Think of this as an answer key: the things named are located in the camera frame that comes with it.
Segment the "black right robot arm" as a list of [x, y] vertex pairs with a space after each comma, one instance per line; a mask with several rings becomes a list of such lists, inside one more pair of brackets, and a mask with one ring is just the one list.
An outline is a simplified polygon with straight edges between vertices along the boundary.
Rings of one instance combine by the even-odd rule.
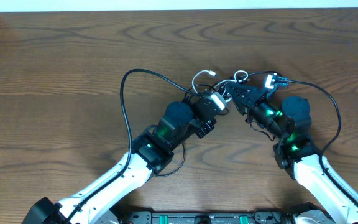
[[358, 223], [358, 193], [332, 168], [309, 134], [308, 100], [289, 96], [276, 107], [266, 88], [229, 83], [226, 89], [247, 123], [256, 123], [278, 139], [273, 151], [279, 168], [306, 188], [332, 221]]

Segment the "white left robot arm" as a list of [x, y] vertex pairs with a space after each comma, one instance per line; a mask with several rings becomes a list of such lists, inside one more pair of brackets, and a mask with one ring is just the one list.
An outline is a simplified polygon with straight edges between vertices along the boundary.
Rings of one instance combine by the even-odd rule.
[[157, 125], [151, 125], [130, 143], [130, 151], [101, 177], [70, 197], [52, 203], [47, 197], [35, 203], [24, 223], [96, 223], [131, 191], [158, 175], [171, 161], [174, 149], [192, 134], [202, 138], [226, 108], [219, 93], [204, 92], [196, 102], [189, 98], [170, 103]]

